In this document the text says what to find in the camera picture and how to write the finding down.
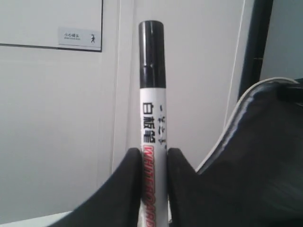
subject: black marker cap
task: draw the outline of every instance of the black marker cap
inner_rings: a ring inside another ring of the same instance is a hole
[[[166,88],[164,26],[148,20],[139,24],[140,88]]]

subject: small sign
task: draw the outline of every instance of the small sign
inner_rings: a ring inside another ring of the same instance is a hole
[[[58,28],[58,44],[62,48],[101,51],[101,31]]]

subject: white marker barrel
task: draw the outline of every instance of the white marker barrel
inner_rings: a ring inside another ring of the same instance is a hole
[[[139,41],[141,149],[144,167],[143,221],[146,227],[168,227],[163,24],[159,21],[140,23]]]

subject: marker barrel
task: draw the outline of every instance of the marker barrel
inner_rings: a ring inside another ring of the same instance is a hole
[[[144,226],[168,227],[167,127],[164,28],[159,21],[139,25],[140,118],[143,155]]]

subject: whiteboard marker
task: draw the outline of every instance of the whiteboard marker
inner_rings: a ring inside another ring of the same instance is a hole
[[[139,44],[141,149],[144,167],[143,225],[168,227],[163,24],[159,21],[141,22],[139,24]]]

